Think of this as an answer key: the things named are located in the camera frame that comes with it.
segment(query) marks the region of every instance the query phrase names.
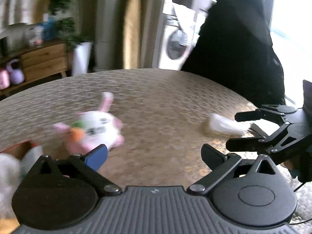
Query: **pink watering can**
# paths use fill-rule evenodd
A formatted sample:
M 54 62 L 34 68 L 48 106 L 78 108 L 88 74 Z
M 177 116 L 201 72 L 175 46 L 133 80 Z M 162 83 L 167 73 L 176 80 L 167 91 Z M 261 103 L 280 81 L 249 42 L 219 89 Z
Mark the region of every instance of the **pink watering can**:
M 6 69 L 0 68 L 0 90 L 10 86 L 9 73 Z

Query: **wooden cabinet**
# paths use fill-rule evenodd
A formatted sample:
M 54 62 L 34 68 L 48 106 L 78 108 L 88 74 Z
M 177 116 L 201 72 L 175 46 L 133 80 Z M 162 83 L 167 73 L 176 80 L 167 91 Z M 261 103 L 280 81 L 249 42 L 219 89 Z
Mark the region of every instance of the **wooden cabinet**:
M 19 58 L 22 64 L 25 80 L 18 85 L 0 91 L 0 95 L 10 96 L 10 91 L 19 88 L 36 80 L 61 73 L 66 77 L 68 70 L 66 45 L 60 41 L 49 41 L 39 48 L 30 48 L 11 54 L 5 59 L 0 59 L 0 63 Z

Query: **screw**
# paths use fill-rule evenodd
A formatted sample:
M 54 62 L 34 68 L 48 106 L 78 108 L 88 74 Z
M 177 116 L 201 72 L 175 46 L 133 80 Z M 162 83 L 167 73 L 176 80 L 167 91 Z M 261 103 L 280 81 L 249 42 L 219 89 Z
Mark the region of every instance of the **screw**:
M 193 192 L 203 192 L 205 190 L 205 187 L 201 184 L 192 184 L 190 186 L 190 190 Z
M 108 193 L 117 193 L 121 190 L 121 188 L 118 185 L 111 184 L 111 185 L 106 185 L 104 187 L 104 191 Z

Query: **black cloth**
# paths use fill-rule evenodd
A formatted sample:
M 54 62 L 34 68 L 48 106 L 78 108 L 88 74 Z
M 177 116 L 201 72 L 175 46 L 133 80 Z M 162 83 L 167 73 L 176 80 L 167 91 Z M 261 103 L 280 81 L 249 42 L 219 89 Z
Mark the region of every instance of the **black cloth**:
M 211 79 L 257 107 L 284 104 L 284 72 L 272 48 L 263 0 L 217 0 L 182 71 Z

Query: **round table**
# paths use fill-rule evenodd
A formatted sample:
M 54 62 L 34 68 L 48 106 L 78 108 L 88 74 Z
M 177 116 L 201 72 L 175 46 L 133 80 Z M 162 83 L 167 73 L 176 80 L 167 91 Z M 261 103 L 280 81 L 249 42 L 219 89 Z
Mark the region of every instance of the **round table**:
M 126 185 L 189 186 L 209 169 L 204 143 L 225 152 L 229 136 L 208 129 L 210 113 L 230 119 L 255 107 L 206 78 L 161 69 L 114 70 L 69 77 L 22 91 L 0 102 L 1 149 L 38 140 L 45 154 L 65 158 L 57 122 L 96 110 L 101 93 L 114 93 L 110 112 L 124 123 L 123 146 L 112 149 L 100 174 Z

